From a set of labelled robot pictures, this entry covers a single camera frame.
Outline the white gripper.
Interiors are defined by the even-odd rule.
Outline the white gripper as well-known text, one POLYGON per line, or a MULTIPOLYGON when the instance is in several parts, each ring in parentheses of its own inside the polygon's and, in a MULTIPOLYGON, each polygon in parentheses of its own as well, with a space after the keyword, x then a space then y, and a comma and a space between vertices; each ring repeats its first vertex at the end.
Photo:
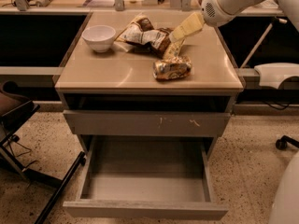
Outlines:
POLYGON ((203 15, 200 12, 193 12, 170 33, 169 39, 172 43, 199 33, 205 23, 212 27, 220 27, 233 18, 221 8, 219 0, 203 0, 201 9, 203 15))

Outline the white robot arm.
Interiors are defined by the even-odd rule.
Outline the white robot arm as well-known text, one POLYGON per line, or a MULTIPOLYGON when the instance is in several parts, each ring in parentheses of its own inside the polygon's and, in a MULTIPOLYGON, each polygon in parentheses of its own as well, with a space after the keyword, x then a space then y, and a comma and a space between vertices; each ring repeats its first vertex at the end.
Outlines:
MULTIPOLYGON (((208 26, 220 27, 232 21, 248 7, 264 0, 202 0, 200 20, 208 26)), ((274 0, 299 30, 299 0, 274 0)), ((299 224, 299 152, 290 160, 278 185, 268 224, 299 224)))

